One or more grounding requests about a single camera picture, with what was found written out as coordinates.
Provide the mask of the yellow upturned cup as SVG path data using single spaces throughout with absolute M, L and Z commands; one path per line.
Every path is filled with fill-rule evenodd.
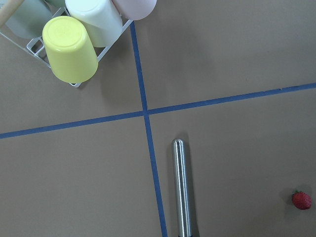
M 70 16 L 49 20 L 42 39 L 53 74 L 66 83 L 83 83 L 98 69 L 98 59 L 84 25 Z

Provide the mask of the pink upturned cup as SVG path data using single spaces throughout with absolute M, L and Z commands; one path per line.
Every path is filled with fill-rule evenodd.
M 119 13 L 128 20 L 141 20 L 155 8 L 157 0 L 113 0 Z

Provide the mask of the white upturned cup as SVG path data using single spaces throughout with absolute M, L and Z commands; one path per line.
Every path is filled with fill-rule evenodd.
M 82 22 L 94 47 L 107 47 L 122 33 L 122 19 L 111 0 L 67 0 L 69 14 Z

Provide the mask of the green upturned cup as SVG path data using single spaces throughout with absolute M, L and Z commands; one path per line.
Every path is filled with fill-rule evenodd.
M 5 25 L 24 39 L 38 38 L 45 24 L 52 18 L 50 8 L 43 0 L 25 0 Z

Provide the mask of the steel muddler black cap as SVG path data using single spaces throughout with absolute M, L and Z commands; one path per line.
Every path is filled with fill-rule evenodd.
M 185 143 L 176 138 L 172 141 L 174 179 L 177 204 L 178 236 L 192 237 L 190 199 L 186 171 Z

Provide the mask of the red strawberry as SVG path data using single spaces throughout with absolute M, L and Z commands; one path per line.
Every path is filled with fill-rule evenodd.
M 295 190 L 292 195 L 292 203 L 299 210 L 308 210 L 312 206 L 312 198 L 305 192 Z

